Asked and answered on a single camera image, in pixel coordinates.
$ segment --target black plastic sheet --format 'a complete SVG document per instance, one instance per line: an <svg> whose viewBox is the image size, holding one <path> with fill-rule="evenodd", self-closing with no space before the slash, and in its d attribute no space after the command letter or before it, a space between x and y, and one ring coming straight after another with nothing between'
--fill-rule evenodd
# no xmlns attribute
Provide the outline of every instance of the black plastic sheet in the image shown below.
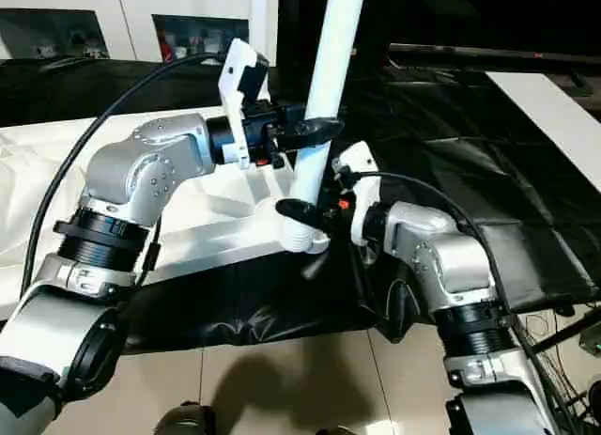
<svg viewBox="0 0 601 435"><path fill-rule="evenodd" d="M153 67L97 61L40 70L33 61L7 63L0 66L0 121L93 116ZM124 112L219 104L218 73L183 68ZM298 70L274 72L272 95L304 101L309 80ZM485 75L355 69L344 105L347 127L332 151L366 140L380 170L424 179L463 206L491 244L514 310L597 296L601 197ZM451 212L413 185L384 181L382 196ZM345 242L333 243L311 280L304 272L314 257L281 253L144 287L126 312L129 351L256 344L372 326L398 341L420 307L424 316L419 287L397 261L381 257L366 271L358 255Z"/></svg>

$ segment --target wire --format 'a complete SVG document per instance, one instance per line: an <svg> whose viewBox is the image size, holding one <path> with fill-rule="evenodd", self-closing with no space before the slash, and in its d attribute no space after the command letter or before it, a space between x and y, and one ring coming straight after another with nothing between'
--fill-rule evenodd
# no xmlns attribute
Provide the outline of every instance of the wire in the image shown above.
<svg viewBox="0 0 601 435"><path fill-rule="evenodd" d="M559 329L559 322L557 321L557 313L555 313L554 311L553 311L553 319L555 321L555 334L557 334L560 329ZM572 392L572 394L574 396L578 396L578 391L576 391L574 384L567 377L567 373L565 372L565 367L563 367L562 352L560 350L559 343L555 345L555 356L557 357L557 363L559 364L560 371L562 373L562 380L565 382L565 384L569 388L568 397L572 397L569 394L570 391Z"/></svg>
<svg viewBox="0 0 601 435"><path fill-rule="evenodd" d="M23 266L23 280L21 282L21 297L24 293L29 289L31 285L31 279L33 276L34 270L34 262L36 259L36 249L38 248L39 234L41 233L42 225L44 222L44 217L46 216L46 212L52 203L54 195L60 186L63 178L67 175L69 168L75 162L75 159L80 154L80 152L84 149L87 142L94 135L94 133L102 126L102 124L114 113L116 113L121 107L127 103L131 97L133 97L140 89L145 87L147 84L153 82L157 78L163 76L165 73L183 66L184 64L189 64L192 62L202 62L206 59L217 59L221 60L222 56L220 54L215 53L201 53L201 54L193 54L188 57L184 57L182 59L178 59L177 61L169 62L167 64L163 64L158 68L154 69L147 76L139 80L136 84L130 87L124 94L122 94L118 99L116 99L113 104L111 104L100 116L98 116L87 130L80 136L77 140L65 160L60 164L54 177L44 196L39 203L38 212L36 213L36 217L34 218L34 222L31 227L31 234L29 235L29 243L27 243L27 252L25 254L25 262Z"/></svg>
<svg viewBox="0 0 601 435"><path fill-rule="evenodd" d="M152 241L146 250L146 256L142 263L142 271L140 272L140 276L138 276L138 280L135 282L136 287L140 287L144 284L146 277L150 271L154 271L154 263L156 262L156 257L153 256L159 254L153 247L159 245L159 237L161 236L161 225L162 225L162 217L159 217L157 223L154 225L154 235L152 235Z"/></svg>
<svg viewBox="0 0 601 435"><path fill-rule="evenodd" d="M467 212L465 210L463 210L463 208L461 208L461 206L459 206L458 203L456 203L449 195L445 194L443 191L432 186L431 184L426 183L425 181L422 181L420 179L416 179L414 177L409 177L407 175L395 174L395 173L391 173L391 172L354 172L351 174L352 179L356 178L357 180L359 180L359 179L363 179L366 177L382 177L385 179L399 179L401 181L417 184L417 185L427 189L431 193L435 194L436 196L440 197L442 200L444 200L445 203L447 203L451 208L453 208L453 210L458 212L459 215L465 219L466 224L473 231L473 235L476 238L476 240L478 242L480 242L482 244L482 247L485 249L486 256L488 257L488 262L490 263L490 272L495 281L496 288L499 293L499 297L501 299L501 304L502 304L507 316L513 315L513 312L511 311L511 306L509 305L509 300L507 299L507 295L505 294L505 289L502 285L501 273L499 271L499 266L497 265L497 261L495 260L492 250L490 249L490 245L488 244L488 241L486 240L486 238L484 236L484 232L475 223L475 221L467 214ZM574 420L572 418L572 414L567 409L559 389L557 388L557 386L555 385L555 383L553 382L551 377L548 375L547 371L543 367L543 364L541 363L541 361L537 357L536 353L534 352L532 346L526 339L524 327L522 326L519 318L514 318L514 324L512 327L514 329L514 333L516 334L517 341L519 342L521 347L524 349L524 352L526 353L528 358L531 360L532 365L534 366L534 368L536 369L536 372L538 373L538 375L541 378L541 381L546 386L548 391L551 393L553 399L556 401L556 403L560 409L560 412L563 414L563 417L565 418L565 421L568 425L570 432L573 435L577 435L579 432L576 429Z"/></svg>

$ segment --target tile floor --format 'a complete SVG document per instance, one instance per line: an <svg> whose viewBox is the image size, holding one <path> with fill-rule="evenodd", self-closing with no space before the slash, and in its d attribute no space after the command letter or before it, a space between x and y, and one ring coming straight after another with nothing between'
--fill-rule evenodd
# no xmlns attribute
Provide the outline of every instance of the tile floor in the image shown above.
<svg viewBox="0 0 601 435"><path fill-rule="evenodd" d="M539 335L554 330L552 316L541 320ZM579 389L601 373L575 339L562 354ZM442 435L454 392L441 358L436 330L420 324L398 345L370 330L123 357L106 390L70 404L45 433L150 435L169 409L200 399L216 411L219 435L313 435L338 424L363 435Z"/></svg>

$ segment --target white pole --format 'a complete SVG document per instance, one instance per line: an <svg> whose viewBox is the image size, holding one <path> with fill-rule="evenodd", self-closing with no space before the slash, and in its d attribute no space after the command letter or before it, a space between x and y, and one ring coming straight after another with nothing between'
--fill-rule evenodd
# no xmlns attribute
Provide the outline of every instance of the white pole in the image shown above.
<svg viewBox="0 0 601 435"><path fill-rule="evenodd" d="M347 78L363 0L328 0L305 118L337 117ZM328 161L330 143L298 152L290 198L315 204ZM289 252L307 252L315 231L285 218L280 243Z"/></svg>
<svg viewBox="0 0 601 435"><path fill-rule="evenodd" d="M251 0L251 16L249 17L249 43L256 52L269 58L268 22L270 18L269 0ZM259 99L269 100L268 78L261 87Z"/></svg>

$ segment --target red component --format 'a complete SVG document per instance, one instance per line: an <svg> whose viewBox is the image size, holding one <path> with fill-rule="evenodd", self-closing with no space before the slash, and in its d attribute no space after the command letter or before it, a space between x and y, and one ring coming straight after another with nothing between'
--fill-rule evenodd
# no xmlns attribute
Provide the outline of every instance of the red component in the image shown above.
<svg viewBox="0 0 601 435"><path fill-rule="evenodd" d="M161 48L161 56L163 62L169 62L173 60L173 52L171 51L171 47L167 42L160 42L159 47Z"/></svg>

